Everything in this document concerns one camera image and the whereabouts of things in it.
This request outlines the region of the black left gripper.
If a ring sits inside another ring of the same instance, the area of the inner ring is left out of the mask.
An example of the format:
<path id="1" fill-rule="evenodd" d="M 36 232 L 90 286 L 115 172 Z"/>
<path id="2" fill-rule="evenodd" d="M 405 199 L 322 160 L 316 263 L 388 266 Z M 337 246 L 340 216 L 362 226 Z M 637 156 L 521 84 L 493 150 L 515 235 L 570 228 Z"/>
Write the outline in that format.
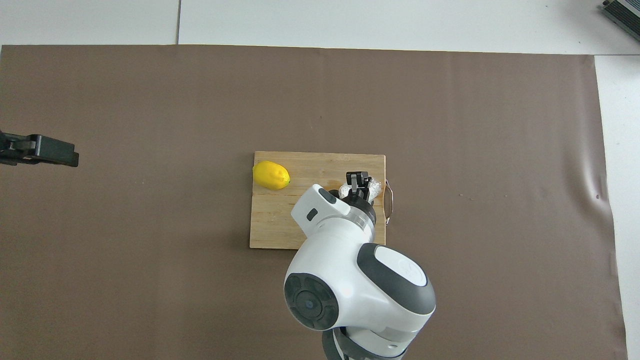
<path id="1" fill-rule="evenodd" d="M 79 165 L 79 154 L 75 151 L 73 143 L 41 134 L 21 136 L 0 132 L 1 164 L 6 166 L 32 165 L 32 159 L 58 166 L 78 167 Z"/>

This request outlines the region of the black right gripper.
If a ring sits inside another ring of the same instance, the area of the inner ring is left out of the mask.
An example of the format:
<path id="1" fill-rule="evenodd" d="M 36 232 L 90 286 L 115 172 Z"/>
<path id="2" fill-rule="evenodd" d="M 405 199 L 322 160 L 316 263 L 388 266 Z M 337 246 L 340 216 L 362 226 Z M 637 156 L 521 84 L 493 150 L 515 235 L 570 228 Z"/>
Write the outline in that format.
<path id="1" fill-rule="evenodd" d="M 368 171 L 348 171 L 346 183 L 349 188 L 344 202 L 350 207 L 361 210 L 371 221 L 377 221 L 377 214 L 370 199 L 371 176 Z"/>

